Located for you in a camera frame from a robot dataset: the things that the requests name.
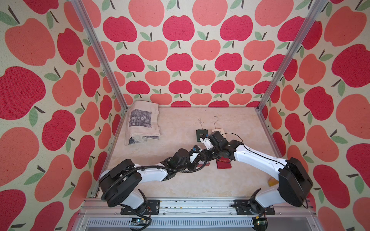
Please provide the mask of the red jewelry box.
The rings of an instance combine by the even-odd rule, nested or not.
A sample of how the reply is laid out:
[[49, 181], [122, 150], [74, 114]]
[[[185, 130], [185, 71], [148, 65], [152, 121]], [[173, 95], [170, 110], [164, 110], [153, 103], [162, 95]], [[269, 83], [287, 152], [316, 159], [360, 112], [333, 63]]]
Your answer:
[[227, 160], [217, 160], [216, 165], [217, 165], [218, 169], [231, 169], [232, 168], [230, 160], [229, 161], [227, 161]]

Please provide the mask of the green jewelry box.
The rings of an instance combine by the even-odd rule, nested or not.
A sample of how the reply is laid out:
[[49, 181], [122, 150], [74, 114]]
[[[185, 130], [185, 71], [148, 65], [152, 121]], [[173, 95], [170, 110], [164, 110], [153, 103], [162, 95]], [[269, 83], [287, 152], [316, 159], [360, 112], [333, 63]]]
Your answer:
[[196, 130], [197, 142], [200, 142], [200, 139], [201, 139], [202, 135], [206, 135], [206, 134], [208, 134], [208, 130], [206, 130], [206, 129]]

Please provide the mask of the cream lift-off box lid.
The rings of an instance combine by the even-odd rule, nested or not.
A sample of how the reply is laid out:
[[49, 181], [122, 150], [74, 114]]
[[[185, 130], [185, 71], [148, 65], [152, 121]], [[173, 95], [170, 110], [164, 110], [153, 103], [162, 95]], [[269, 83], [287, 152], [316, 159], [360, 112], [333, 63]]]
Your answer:
[[221, 134], [223, 134], [225, 132], [224, 129], [212, 129], [212, 132], [215, 132], [215, 131], [218, 131]]

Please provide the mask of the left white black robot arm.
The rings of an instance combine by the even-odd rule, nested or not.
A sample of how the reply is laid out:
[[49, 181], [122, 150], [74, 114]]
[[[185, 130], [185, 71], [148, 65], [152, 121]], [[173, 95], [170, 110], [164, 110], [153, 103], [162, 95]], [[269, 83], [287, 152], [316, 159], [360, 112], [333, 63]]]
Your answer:
[[126, 159], [101, 176], [101, 199], [107, 202], [110, 208], [129, 199], [130, 206], [137, 208], [142, 202], [135, 204], [129, 197], [140, 183], [164, 182], [171, 180], [178, 173], [195, 173], [202, 170], [209, 160], [211, 152], [202, 150], [197, 145], [189, 151], [181, 148], [173, 157], [156, 165], [136, 165], [132, 160]]

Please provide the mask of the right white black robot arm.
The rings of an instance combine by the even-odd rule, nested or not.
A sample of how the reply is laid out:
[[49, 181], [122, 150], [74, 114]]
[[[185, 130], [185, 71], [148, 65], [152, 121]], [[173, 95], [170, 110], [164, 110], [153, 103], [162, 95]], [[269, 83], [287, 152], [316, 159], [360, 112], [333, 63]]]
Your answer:
[[278, 184], [261, 191], [256, 190], [250, 197], [251, 212], [281, 203], [288, 203], [294, 207], [301, 207], [313, 187], [306, 169], [296, 158], [283, 159], [256, 151], [244, 144], [242, 140], [228, 141], [219, 131], [202, 135], [200, 141], [210, 151], [211, 157], [228, 158], [251, 165], [278, 181]]

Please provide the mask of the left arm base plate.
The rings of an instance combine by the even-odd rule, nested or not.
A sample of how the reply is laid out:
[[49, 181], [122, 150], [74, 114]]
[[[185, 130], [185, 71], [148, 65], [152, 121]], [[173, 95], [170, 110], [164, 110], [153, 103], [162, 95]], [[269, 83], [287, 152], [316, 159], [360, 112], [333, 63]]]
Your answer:
[[[147, 201], [144, 201], [144, 203], [140, 205], [137, 209], [135, 209], [135, 211], [144, 216], [158, 215], [160, 202], [161, 202], [160, 200], [149, 199]], [[121, 208], [120, 214], [135, 215], [135, 213], [131, 209], [127, 208], [127, 206]]]

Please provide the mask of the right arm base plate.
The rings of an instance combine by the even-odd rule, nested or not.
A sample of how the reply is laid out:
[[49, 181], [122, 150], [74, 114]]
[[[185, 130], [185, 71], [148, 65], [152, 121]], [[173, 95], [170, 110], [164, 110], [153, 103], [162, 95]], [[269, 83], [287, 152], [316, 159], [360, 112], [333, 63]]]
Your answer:
[[234, 208], [238, 215], [275, 215], [275, 210], [273, 206], [267, 208], [261, 207], [254, 200], [249, 202], [249, 200], [234, 200], [234, 204], [230, 205], [231, 208]]

